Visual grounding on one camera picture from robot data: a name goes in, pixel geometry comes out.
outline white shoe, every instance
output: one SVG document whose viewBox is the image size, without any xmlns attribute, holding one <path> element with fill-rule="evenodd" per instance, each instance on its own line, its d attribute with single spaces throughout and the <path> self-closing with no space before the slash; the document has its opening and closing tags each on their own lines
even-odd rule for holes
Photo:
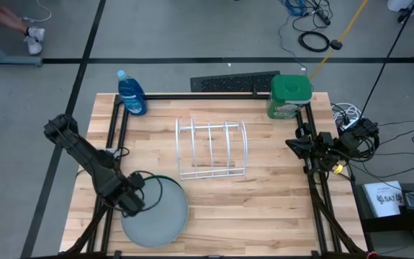
<svg viewBox="0 0 414 259">
<path fill-rule="evenodd" d="M 42 51 L 42 45 L 33 37 L 27 36 L 24 41 L 27 42 L 27 49 L 30 55 L 36 55 Z"/>
<path fill-rule="evenodd" d="M 27 29 L 27 33 L 29 34 L 30 37 L 33 37 L 38 42 L 42 42 L 43 37 L 45 36 L 45 29 L 37 28 L 37 27 L 29 27 L 29 29 Z"/>
</svg>

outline dish soap bottle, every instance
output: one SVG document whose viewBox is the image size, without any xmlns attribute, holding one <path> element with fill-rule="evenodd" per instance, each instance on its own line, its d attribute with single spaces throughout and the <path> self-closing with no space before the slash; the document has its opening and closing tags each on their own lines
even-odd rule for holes
<svg viewBox="0 0 414 259">
<path fill-rule="evenodd" d="M 124 71 L 117 72 L 119 76 L 119 95 L 125 108 L 131 115 L 144 115 L 148 111 L 146 95 L 140 84 Z"/>
</svg>

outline dish rack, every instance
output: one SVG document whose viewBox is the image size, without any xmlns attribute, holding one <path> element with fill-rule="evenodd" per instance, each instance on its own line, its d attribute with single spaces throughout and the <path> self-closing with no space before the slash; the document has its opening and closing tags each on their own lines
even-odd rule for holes
<svg viewBox="0 0 414 259">
<path fill-rule="evenodd" d="M 217 169 L 213 170 L 213 147 L 212 147 L 212 129 L 222 128 L 225 132 L 225 140 L 226 140 L 226 168 L 225 169 Z M 238 129 L 242 133 L 242 141 L 243 141 L 243 166 L 240 168 L 231 168 L 230 167 L 230 135 L 229 132 L 232 129 Z M 190 131 L 191 132 L 191 141 L 192 141 L 192 156 L 194 158 L 194 172 L 187 172 L 184 173 L 181 168 L 181 158 L 179 156 L 179 135 L 181 131 Z M 208 130 L 208 139 L 210 144 L 210 167 L 211 170 L 208 171 L 198 171 L 197 170 L 197 157 L 195 151 L 195 135 L 197 130 Z M 240 123 L 236 124 L 228 124 L 228 122 L 224 121 L 222 125 L 211 125 L 208 122 L 205 126 L 195 126 L 194 119 L 191 118 L 191 124 L 189 126 L 181 126 L 179 124 L 179 119 L 176 118 L 176 159 L 178 160 L 178 168 L 179 168 L 179 175 L 181 176 L 181 180 L 187 179 L 199 179 L 199 178 L 214 178 L 214 177 L 226 177 L 226 176 L 244 176 L 245 175 L 245 168 L 248 159 L 248 141 L 247 141 L 247 132 L 245 128 L 245 122 L 240 121 Z"/>
</svg>

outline black metal frame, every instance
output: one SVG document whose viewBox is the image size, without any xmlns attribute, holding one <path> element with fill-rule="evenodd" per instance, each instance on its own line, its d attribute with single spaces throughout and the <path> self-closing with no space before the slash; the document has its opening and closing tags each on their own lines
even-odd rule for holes
<svg viewBox="0 0 414 259">
<path fill-rule="evenodd" d="M 268 93 L 249 93 L 249 94 L 154 94 L 154 95 L 147 95 L 147 100 L 164 100 L 164 99 L 170 99 L 170 100 L 174 100 L 174 99 L 268 99 L 269 98 L 269 94 Z M 119 105 L 121 104 L 120 98 L 118 95 L 115 96 L 114 99 L 114 107 L 112 109 L 112 116 L 111 116 L 111 123 L 109 126 L 109 134 L 108 134 L 108 138 L 107 138 L 107 147 L 111 147 L 112 146 L 112 141 L 114 138 L 114 131 L 115 131 L 115 125 L 116 125 L 116 120 L 117 120 L 117 114 L 118 114 L 118 110 L 119 110 Z M 119 141 L 118 141 L 118 145 L 117 148 L 121 148 L 123 147 L 123 143 L 125 141 L 125 131 L 126 131 L 126 127 L 127 127 L 127 121 L 128 121 L 128 112 L 126 109 L 124 110 L 124 114 L 122 117 L 122 126 L 120 129 L 120 136 L 119 136 Z M 316 132 L 316 128 L 315 128 L 315 122 L 314 122 L 314 117 L 312 115 L 312 109 L 310 104 L 307 104 L 305 106 L 305 110 L 306 110 L 306 114 L 307 114 L 307 118 L 308 118 L 308 122 L 311 126 L 311 130 L 312 130 L 312 137 L 315 137 L 317 135 Z M 298 127 L 302 126 L 303 120 L 302 120 L 302 114 L 301 112 L 298 113 L 297 115 L 297 122 L 298 122 Z M 305 165 L 306 166 L 312 166 L 313 163 L 316 163 L 316 161 L 314 160 L 305 160 Z M 310 190 L 310 195 L 311 195 L 311 199 L 312 199 L 312 208 L 314 211 L 314 220 L 315 220 L 315 226 L 317 229 L 317 234 L 318 234 L 318 239 L 319 239 L 319 246 L 320 246 L 320 251 L 322 253 L 326 253 L 328 252 L 327 249 L 327 243 L 325 240 L 325 230 L 323 229 L 323 224 L 322 224 L 322 217 L 320 215 L 320 210 L 319 207 L 315 204 L 314 202 L 314 196 L 318 194 L 316 185 L 315 185 L 315 180 L 313 176 L 307 176 L 307 182 L 309 185 L 309 190 Z M 333 214 L 333 205 L 331 204 L 331 198 L 330 198 L 330 190 L 328 188 L 328 184 L 326 181 L 321 181 L 321 186 L 322 186 L 322 191 L 323 191 L 323 202 L 324 204 L 327 206 L 328 211 Z M 98 252 L 99 254 L 106 254 L 107 253 L 107 247 L 108 247 L 108 243 L 109 243 L 109 236 L 110 236 L 110 228 L 111 228 L 111 223 L 112 223 L 112 214 L 113 214 L 113 209 L 108 209 L 107 214 L 106 214 L 106 219 L 105 219 L 105 223 L 104 223 L 104 231 L 103 231 L 103 237 L 102 237 L 102 243 L 101 243 L 101 249 Z M 338 238 L 338 235 L 335 233 L 334 229 L 332 226 L 330 226 L 330 233 L 332 235 L 333 238 L 333 247 L 335 249 L 335 252 L 341 252 L 341 244 L 340 244 L 340 240 Z M 92 253 L 93 247 L 95 245 L 96 242 L 96 233 L 94 233 L 91 237 L 91 239 L 89 240 L 89 246 L 87 247 L 87 252 L 88 253 Z M 136 258 L 133 256 L 121 256 L 120 258 Z M 145 259 L 155 259 L 155 258 L 170 258 L 170 259 L 174 259 L 174 257 L 169 257 L 169 256 L 143 256 L 143 258 Z M 206 256 L 181 256 L 181 257 L 175 257 L 175 258 L 182 258 L 182 259 L 197 259 L 197 258 L 211 258 L 208 255 Z M 240 259 L 245 259 L 245 258 L 252 258 L 252 257 L 240 257 Z M 304 259 L 304 258 L 314 258 L 314 255 L 309 255 L 309 256 L 261 256 L 260 258 L 272 258 L 272 259 L 278 259 L 278 258 L 298 258 L 298 259 Z"/>
</svg>

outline wooden table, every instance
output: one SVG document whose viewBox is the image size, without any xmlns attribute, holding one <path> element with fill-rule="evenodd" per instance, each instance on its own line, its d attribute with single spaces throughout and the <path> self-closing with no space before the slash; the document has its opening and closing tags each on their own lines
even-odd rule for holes
<svg viewBox="0 0 414 259">
<path fill-rule="evenodd" d="M 97 148 L 106 145 L 113 101 L 114 94 L 96 96 L 86 138 Z M 121 250 L 124 255 L 309 255 L 311 250 L 319 250 L 307 176 L 302 170 L 304 163 L 284 143 L 295 138 L 297 121 L 269 119 L 265 103 L 265 100 L 152 100 L 145 116 L 130 117 L 124 144 L 130 154 L 122 159 L 122 171 L 128 175 L 135 170 L 146 170 L 175 179 L 188 196 L 189 219 L 175 242 L 159 249 L 146 249 L 127 239 L 120 215 L 114 213 L 108 253 Z M 327 93 L 314 93 L 311 104 L 317 130 L 336 136 Z M 243 119 L 248 136 L 246 175 L 181 181 L 175 153 L 177 117 L 182 124 L 191 117 L 196 124 Z M 121 119 L 122 112 L 117 118 L 113 147 L 117 146 Z M 231 139 L 241 141 L 236 136 L 232 134 Z M 208 139 L 201 132 L 197 138 L 197 149 L 202 153 L 202 141 Z M 217 141 L 214 153 L 218 154 L 215 164 L 221 166 L 225 144 L 221 149 L 222 140 L 214 139 Z M 181 136 L 181 157 L 186 157 L 181 160 L 184 167 L 189 167 L 192 150 L 182 141 Z M 240 146 L 234 148 L 234 142 L 232 145 L 231 164 L 241 166 L 243 155 L 234 157 L 241 152 Z M 354 242 L 366 249 L 351 184 L 331 174 L 328 185 L 336 219 Z M 85 230 L 92 218 L 95 197 L 90 176 L 79 174 L 61 250 L 72 246 Z M 325 219 L 324 226 L 328 247 L 333 250 Z M 97 250 L 101 236 L 102 226 L 96 239 Z"/>
</svg>

